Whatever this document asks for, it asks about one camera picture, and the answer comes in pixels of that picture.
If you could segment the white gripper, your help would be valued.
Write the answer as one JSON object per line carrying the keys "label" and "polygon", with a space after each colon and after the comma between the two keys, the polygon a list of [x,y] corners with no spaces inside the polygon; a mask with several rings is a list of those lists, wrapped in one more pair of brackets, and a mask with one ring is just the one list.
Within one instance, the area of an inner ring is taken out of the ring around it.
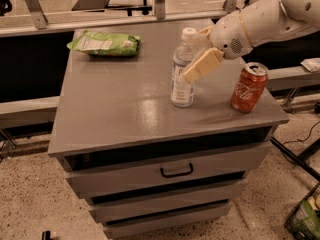
{"label": "white gripper", "polygon": [[183,78],[193,83],[216,70],[225,59],[235,59],[250,53],[251,40],[240,11],[220,18],[215,25],[197,32],[198,40],[211,41],[213,48],[199,53],[183,72]]}

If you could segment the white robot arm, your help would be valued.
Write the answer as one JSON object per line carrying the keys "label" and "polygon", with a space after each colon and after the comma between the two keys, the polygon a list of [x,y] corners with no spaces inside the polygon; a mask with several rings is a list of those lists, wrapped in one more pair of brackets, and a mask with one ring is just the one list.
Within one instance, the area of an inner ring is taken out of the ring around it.
{"label": "white robot arm", "polygon": [[250,53],[268,42],[302,37],[320,29],[320,0],[258,0],[222,17],[203,32],[211,44],[183,72],[193,83],[216,70],[223,60]]}

